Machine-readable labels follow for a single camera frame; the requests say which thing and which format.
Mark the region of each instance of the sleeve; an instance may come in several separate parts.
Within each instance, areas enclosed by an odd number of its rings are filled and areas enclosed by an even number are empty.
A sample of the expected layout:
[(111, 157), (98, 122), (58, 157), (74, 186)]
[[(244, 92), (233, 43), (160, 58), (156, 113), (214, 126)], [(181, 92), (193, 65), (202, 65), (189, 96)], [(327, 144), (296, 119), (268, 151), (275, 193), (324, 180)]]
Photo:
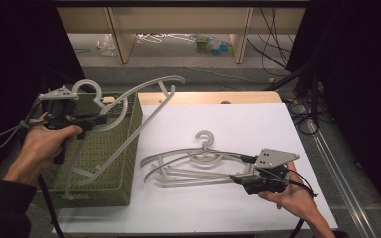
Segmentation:
[(26, 211), (35, 194), (35, 187), (0, 180), (0, 237), (29, 237)]

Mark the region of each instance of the human hand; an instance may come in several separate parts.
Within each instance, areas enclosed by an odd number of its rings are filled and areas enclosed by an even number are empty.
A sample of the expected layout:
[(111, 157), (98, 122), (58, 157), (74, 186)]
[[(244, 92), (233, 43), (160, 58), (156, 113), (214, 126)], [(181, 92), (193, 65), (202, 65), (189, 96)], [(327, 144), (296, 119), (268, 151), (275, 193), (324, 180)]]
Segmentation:
[[(295, 171), (293, 162), (287, 163), (289, 170)], [(299, 176), (291, 173), (290, 180), (303, 183)], [(272, 193), (269, 191), (259, 192), (258, 196), (277, 204), (277, 209), (284, 207), (295, 216), (305, 220), (313, 230), (315, 237), (335, 237), (329, 225), (318, 210), (317, 205), (311, 195), (303, 188), (289, 184), (282, 193)]]
[(74, 140), (81, 132), (80, 127), (73, 125), (59, 130), (49, 130), (43, 124), (33, 126), (4, 180), (34, 185), (38, 175), (52, 164), (53, 158), (61, 151), (61, 143)]

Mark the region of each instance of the table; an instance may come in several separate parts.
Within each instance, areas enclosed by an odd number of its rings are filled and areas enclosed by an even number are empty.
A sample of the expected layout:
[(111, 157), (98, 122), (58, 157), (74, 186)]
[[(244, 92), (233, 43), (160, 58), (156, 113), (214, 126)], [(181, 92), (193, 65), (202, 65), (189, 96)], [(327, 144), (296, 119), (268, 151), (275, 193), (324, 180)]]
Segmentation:
[[(234, 99), (244, 97), (257, 97), (264, 102), (265, 92), (192, 93), (193, 98), (209, 98), (208, 102), (215, 104), (192, 104), (191, 98), (187, 98), (182, 105), (179, 103), (184, 97), (177, 93), (176, 104), (168, 104), (141, 132), (131, 204), (127, 207), (62, 209), (59, 215), (62, 231), (76, 236), (154, 237), (292, 230), (297, 217), (277, 210), (274, 204), (256, 195), (247, 195), (242, 186), (234, 183), (160, 187), (154, 177), (143, 183), (145, 174), (151, 169), (150, 166), (140, 167), (139, 162), (144, 157), (183, 147), (200, 147), (201, 141), (194, 135), (202, 129), (215, 135), (212, 149), (256, 155), (265, 147), (300, 154), (295, 161), (296, 167), (320, 194), (316, 203), (330, 227), (337, 228), (287, 108), (278, 103), (277, 94), (271, 93), (274, 92), (267, 92), (266, 96), (271, 97), (273, 103), (251, 101), (250, 104), (218, 103), (223, 100), (237, 103)], [(155, 104), (159, 98), (151, 93), (139, 96), (146, 98), (143, 104)], [(144, 118), (155, 107), (143, 105)], [(233, 161), (221, 162), (224, 163), (212, 169), (228, 173), (239, 167)]]

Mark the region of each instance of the green plastic basket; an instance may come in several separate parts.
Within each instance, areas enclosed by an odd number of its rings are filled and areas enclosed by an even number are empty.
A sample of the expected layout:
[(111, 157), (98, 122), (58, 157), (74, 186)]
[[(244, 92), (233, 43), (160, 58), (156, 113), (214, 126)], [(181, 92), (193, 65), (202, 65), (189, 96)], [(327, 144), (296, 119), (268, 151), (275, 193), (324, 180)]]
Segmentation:
[[(119, 97), (120, 93), (104, 93), (104, 97)], [(98, 113), (99, 107), (92, 101), (93, 93), (80, 94), (77, 101), (77, 113)], [(116, 120), (122, 110), (122, 104), (116, 105), (107, 114), (108, 124)], [(95, 173), (99, 166), (126, 141), (126, 139), (141, 125), (142, 110), (137, 94), (128, 97), (128, 111), (122, 122), (106, 132), (92, 132), (87, 139), (76, 167)], [(57, 208), (93, 207), (93, 206), (126, 206), (130, 203), (132, 179), (134, 175), (135, 158), (138, 146), (137, 136), (118, 158), (91, 184), (78, 185), (79, 181), (88, 177), (73, 174), (70, 195), (74, 200), (67, 199), (65, 185), (67, 172), (79, 141), (68, 144), (65, 163), (52, 165), (43, 173), (49, 193)], [(35, 202), (45, 205), (43, 196), (36, 195)]]

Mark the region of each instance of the floor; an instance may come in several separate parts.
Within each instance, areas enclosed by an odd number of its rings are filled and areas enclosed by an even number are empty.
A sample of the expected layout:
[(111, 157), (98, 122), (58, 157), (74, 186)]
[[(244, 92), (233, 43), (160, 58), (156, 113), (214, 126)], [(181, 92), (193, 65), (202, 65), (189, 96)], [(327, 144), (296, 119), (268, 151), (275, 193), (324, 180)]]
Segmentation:
[[(178, 91), (250, 91), (263, 90), (271, 82), (280, 80), (288, 72), (282, 70), (273, 61), (261, 57), (252, 46), (247, 45), (243, 64), (236, 64), (231, 53), (221, 53), (214, 56), (210, 52), (198, 50), (195, 42), (188, 39), (194, 35), (162, 36), (157, 39), (148, 38), (156, 42), (141, 40), (134, 45), (131, 58), (127, 64), (120, 65), (114, 56), (104, 56), (97, 47), (98, 42), (104, 41), (104, 35), (69, 35), (71, 42), (77, 51), (78, 59), (83, 67), (87, 78), (99, 83), (104, 91), (122, 91), (129, 89), (141, 82), (165, 75), (180, 75), (187, 79), (187, 84), (178, 87)], [(226, 35), (206, 35), (216, 37), (226, 43), (230, 39)], [(251, 35), (250, 42), (260, 51), (263, 51), (268, 36)], [(290, 50), (294, 36), (278, 36), (280, 47)], [(279, 63), (285, 64), (285, 60), (279, 54), (277, 48), (265, 47), (265, 53)], [(293, 88), (295, 81), (278, 90), (282, 99), (294, 99)], [(305, 102), (309, 106), (309, 98), (302, 98), (299, 102)], [(289, 103), (289, 113), (298, 115), (306, 108), (302, 104)], [(316, 135), (305, 135), (312, 125), (309, 121), (300, 125), (300, 138), (309, 156), (317, 179), (322, 187), (332, 213), (341, 230), (349, 233), (350, 237), (381, 237), (381, 198), (369, 181), (365, 172), (355, 164), (355, 157), (347, 146), (338, 126), (332, 121), (332, 117), (326, 114), (324, 100), (320, 102), (319, 122), (320, 129)], [(319, 144), (329, 145), (328, 151), (321, 149)], [(335, 177), (332, 175), (329, 160), (333, 160), (339, 167), (347, 181), (345, 190), (341, 190)], [(366, 215), (370, 222), (372, 235), (367, 235), (363, 229), (358, 228), (354, 213), (350, 205), (346, 203), (344, 193), (351, 192), (359, 203), (360, 211)], [(32, 237), (55, 237), (51, 234), (47, 212), (32, 204), (28, 211), (33, 221)], [(287, 237), (289, 233), (268, 233), (249, 236), (230, 237)], [(310, 231), (302, 231), (298, 237), (312, 237)]]

